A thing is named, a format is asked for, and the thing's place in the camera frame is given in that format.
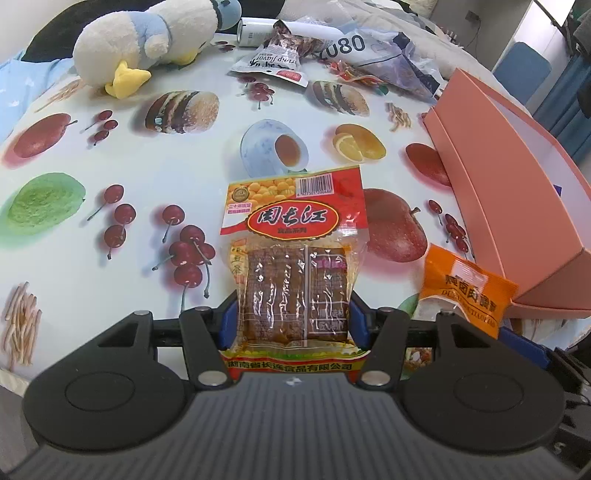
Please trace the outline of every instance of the pink box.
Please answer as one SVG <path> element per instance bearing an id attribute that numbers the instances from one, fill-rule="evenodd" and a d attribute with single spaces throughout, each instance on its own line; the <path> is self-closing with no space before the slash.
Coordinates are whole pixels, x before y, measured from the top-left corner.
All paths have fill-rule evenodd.
<path id="1" fill-rule="evenodd" d="M 591 187 L 558 141 L 462 70 L 424 122 L 476 262 L 519 285 L 505 315 L 591 315 Z"/>

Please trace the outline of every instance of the orange snack packet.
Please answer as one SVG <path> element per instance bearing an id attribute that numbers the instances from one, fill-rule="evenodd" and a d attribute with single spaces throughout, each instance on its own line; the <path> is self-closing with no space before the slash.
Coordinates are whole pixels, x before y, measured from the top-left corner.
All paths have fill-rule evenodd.
<path id="1" fill-rule="evenodd" d="M 453 312 L 497 338 L 503 314 L 517 288 L 512 281 L 431 245 L 413 319 L 435 321 L 442 310 Z"/>

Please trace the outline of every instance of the red label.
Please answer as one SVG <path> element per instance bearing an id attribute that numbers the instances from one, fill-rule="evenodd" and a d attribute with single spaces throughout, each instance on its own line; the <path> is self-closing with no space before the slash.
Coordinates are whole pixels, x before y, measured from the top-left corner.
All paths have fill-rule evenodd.
<path id="1" fill-rule="evenodd" d="M 301 75 L 299 73 L 291 72 L 289 70 L 279 70 L 279 72 L 277 72 L 277 75 L 279 77 L 289 78 L 295 82 L 299 82 L 301 80 Z"/>
<path id="2" fill-rule="evenodd" d="M 248 229 L 277 240 L 320 238 L 339 224 L 339 213 L 314 200 L 282 200 L 250 214 Z"/>

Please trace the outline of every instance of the metal screw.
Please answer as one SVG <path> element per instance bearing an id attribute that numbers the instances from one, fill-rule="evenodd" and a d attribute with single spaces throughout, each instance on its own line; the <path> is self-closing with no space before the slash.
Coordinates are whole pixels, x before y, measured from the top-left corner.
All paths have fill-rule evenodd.
<path id="1" fill-rule="evenodd" d="M 228 380 L 228 376 L 219 370 L 207 370 L 197 377 L 199 383 L 208 387 L 218 387 Z"/>
<path id="2" fill-rule="evenodd" d="M 390 375 L 381 370 L 370 370 L 361 375 L 361 381 L 371 387 L 383 387 L 390 382 Z"/>

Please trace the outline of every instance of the printed apple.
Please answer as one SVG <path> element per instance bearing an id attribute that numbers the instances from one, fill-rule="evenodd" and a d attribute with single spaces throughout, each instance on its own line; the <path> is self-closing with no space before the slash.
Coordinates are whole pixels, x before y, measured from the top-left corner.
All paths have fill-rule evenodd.
<path id="1" fill-rule="evenodd" d="M 369 225 L 370 252 L 384 260 L 412 262 L 427 251 L 427 237 L 411 209 L 398 195 L 381 189 L 364 189 Z"/>
<path id="2" fill-rule="evenodd" d="M 441 185 L 452 186 L 437 150 L 422 143 L 411 143 L 407 145 L 406 152 L 408 159 L 420 173 Z"/>
<path id="3" fill-rule="evenodd" d="M 32 124 L 14 145 L 17 157 L 30 158 L 43 153 L 60 141 L 66 128 L 78 120 L 71 121 L 67 113 L 54 113 Z"/>

